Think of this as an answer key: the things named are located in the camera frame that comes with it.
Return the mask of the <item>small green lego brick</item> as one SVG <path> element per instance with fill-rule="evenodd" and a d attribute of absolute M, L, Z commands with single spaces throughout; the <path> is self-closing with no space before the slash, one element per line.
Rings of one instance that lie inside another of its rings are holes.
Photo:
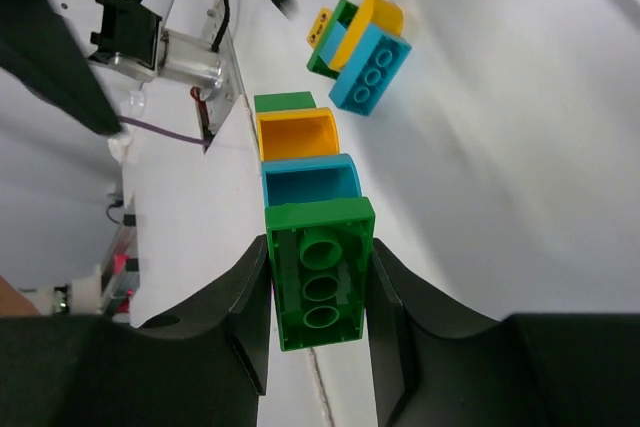
<path fill-rule="evenodd" d="M 254 96 L 255 112 L 275 112 L 315 108 L 309 91 L 260 94 Z"/>

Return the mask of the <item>yellow arch lego brick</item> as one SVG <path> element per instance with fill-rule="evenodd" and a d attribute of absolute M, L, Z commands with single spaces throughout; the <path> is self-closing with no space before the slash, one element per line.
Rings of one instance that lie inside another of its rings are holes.
<path fill-rule="evenodd" d="M 389 0 L 363 0 L 329 63 L 332 70 L 344 68 L 370 24 L 399 36 L 404 27 L 403 11 Z"/>

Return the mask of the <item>green rectangular lego brick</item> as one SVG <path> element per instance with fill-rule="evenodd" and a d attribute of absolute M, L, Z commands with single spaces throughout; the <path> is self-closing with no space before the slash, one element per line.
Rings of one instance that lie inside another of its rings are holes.
<path fill-rule="evenodd" d="M 366 197 L 265 209 L 283 352 L 359 340 L 375 213 Z"/>

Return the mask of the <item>blue curved lego brick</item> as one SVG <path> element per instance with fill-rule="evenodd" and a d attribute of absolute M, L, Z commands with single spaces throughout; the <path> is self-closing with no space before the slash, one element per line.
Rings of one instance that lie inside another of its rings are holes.
<path fill-rule="evenodd" d="M 355 163 L 346 153 L 265 161 L 261 172 L 266 207 L 362 196 Z"/>

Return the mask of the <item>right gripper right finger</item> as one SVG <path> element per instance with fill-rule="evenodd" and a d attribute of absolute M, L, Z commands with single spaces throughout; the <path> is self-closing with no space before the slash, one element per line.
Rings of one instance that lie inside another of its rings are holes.
<path fill-rule="evenodd" d="M 635 314 L 486 317 L 373 243 L 367 324 L 382 426 L 635 426 Z"/>

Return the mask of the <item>yellow curved lego brick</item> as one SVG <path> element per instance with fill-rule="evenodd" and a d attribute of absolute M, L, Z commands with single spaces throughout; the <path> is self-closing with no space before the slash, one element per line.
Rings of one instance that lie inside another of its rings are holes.
<path fill-rule="evenodd" d="M 329 108 L 264 112 L 256 122 L 262 161 L 340 153 L 336 121 Z"/>

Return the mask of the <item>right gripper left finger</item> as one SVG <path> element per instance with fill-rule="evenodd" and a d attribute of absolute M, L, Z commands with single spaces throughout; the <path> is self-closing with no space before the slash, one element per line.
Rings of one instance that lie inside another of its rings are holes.
<path fill-rule="evenodd" d="M 5 426 L 253 426 L 266 392 L 267 242 L 138 328 L 103 316 L 1 322 Z"/>

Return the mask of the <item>blue rectangular lego brick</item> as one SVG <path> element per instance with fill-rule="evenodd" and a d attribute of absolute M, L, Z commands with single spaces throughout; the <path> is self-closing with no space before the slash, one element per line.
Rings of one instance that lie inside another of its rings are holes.
<path fill-rule="evenodd" d="M 329 92 L 330 100 L 341 110 L 369 116 L 411 50 L 403 38 L 369 25 Z"/>

